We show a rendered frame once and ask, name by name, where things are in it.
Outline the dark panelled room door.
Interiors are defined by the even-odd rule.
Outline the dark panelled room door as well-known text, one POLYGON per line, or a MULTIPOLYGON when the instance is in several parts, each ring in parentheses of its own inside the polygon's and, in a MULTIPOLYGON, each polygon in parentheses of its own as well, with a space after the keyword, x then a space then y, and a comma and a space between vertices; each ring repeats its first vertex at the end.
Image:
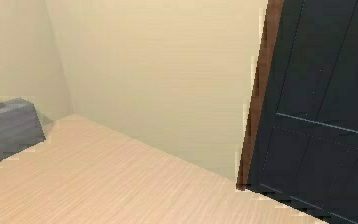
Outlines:
POLYGON ((358 224, 358 0, 283 0, 237 187, 358 224))

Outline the grey cabinet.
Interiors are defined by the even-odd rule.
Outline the grey cabinet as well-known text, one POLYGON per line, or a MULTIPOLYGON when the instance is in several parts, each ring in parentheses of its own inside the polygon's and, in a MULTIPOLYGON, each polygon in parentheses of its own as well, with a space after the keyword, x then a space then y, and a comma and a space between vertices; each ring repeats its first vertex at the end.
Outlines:
POLYGON ((46 140, 33 103, 0 102, 0 161, 46 140))

